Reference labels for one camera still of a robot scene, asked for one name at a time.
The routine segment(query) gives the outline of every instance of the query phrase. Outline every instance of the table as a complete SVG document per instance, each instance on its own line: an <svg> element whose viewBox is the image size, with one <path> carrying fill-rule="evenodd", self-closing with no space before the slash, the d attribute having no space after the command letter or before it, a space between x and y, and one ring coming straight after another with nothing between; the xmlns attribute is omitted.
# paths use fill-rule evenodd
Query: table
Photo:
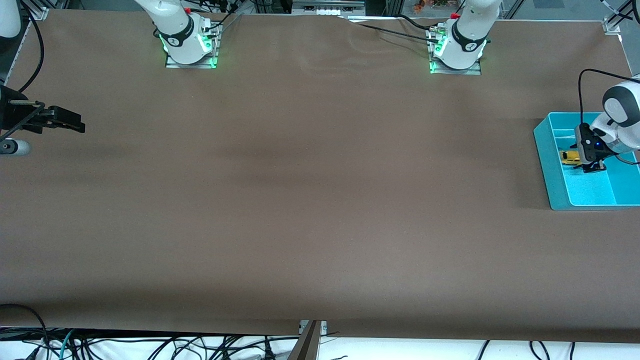
<svg viewBox="0 0 640 360"><path fill-rule="evenodd" d="M0 159L0 300L49 326L640 338L640 211L552 211L532 135L580 70L628 75L598 22L500 21L482 76L337 17L243 16L215 70L165 69L144 13L41 28L26 95L86 133ZM37 59L30 31L9 85Z"/></svg>

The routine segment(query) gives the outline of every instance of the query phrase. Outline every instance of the turquoise container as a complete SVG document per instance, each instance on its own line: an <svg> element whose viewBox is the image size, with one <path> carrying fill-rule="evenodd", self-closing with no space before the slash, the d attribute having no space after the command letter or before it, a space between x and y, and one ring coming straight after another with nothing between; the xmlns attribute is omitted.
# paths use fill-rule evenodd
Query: turquoise container
<svg viewBox="0 0 640 360"><path fill-rule="evenodd" d="M600 113L584 113L591 123ZM563 165L560 151L575 144L574 129L580 113L549 113L533 131L545 176L549 203L553 210L603 211L640 206L640 167L628 165L615 157L607 158L606 171L583 173L582 169ZM624 154L636 162L634 154Z"/></svg>

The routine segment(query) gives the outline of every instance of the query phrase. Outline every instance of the white floor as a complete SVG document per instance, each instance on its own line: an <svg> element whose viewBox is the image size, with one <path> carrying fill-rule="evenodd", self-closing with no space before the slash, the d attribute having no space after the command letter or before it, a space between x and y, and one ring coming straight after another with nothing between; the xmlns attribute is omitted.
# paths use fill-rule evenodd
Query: white floor
<svg viewBox="0 0 640 360"><path fill-rule="evenodd" d="M235 345L246 345L263 337L252 336L243 338ZM219 345L221 338L205 338L207 346ZM483 344L483 340L405 340L405 339L372 339L372 338L323 338L318 360L334 360L347 356L346 360L476 360ZM290 351L295 340L273 341L271 347L275 354ZM103 341L92 346L93 351L104 360L144 360L160 343L115 343ZM550 360L569 359L569 343L545 342ZM0 341L0 360L24 359L35 348L34 345L19 341ZM204 350L192 347L204 358ZM536 350L544 359L540 347ZM167 346L157 357L158 360L169 360L174 351L173 346ZM249 359L252 355L264 352L257 349L238 352L232 359ZM574 360L631 360L640 359L640 344L606 344L606 343L577 343ZM37 357L45 359L45 352ZM181 352L177 360L199 360L200 358L188 351ZM529 350L527 341L491 341L484 353L483 360L513 360L530 359L535 357Z"/></svg>

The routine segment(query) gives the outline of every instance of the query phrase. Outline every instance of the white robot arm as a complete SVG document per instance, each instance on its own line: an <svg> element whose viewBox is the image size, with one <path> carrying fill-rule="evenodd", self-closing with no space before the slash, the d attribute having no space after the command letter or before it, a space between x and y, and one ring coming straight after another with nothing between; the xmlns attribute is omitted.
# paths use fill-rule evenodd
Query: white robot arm
<svg viewBox="0 0 640 360"><path fill-rule="evenodd" d="M640 81L640 76L633 79ZM591 123L575 129L580 162L594 165L619 154L640 150L640 83L624 81L602 97L604 111Z"/></svg>
<svg viewBox="0 0 640 360"><path fill-rule="evenodd" d="M211 25L197 13L186 13L180 0L135 0L160 32L166 52L176 62L191 64L212 51L205 34Z"/></svg>
<svg viewBox="0 0 640 360"><path fill-rule="evenodd" d="M13 38L20 33L17 0L0 0L0 37Z"/></svg>
<svg viewBox="0 0 640 360"><path fill-rule="evenodd" d="M502 0L467 0L459 19L445 22L446 39L434 55L452 69L468 69L482 56Z"/></svg>

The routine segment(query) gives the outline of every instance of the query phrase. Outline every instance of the blue cable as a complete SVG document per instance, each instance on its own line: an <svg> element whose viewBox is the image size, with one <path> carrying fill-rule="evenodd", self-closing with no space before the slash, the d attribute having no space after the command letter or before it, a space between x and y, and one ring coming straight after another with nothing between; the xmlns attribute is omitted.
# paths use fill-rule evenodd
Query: blue cable
<svg viewBox="0 0 640 360"><path fill-rule="evenodd" d="M71 337L71 333L74 331L75 329L71 329L69 330L69 332L67 333L67 335L65 336L65 339L62 341L62 346L60 347L60 357L58 358L59 360L62 360L65 358L65 348L67 347L67 342L69 341L69 338Z"/></svg>

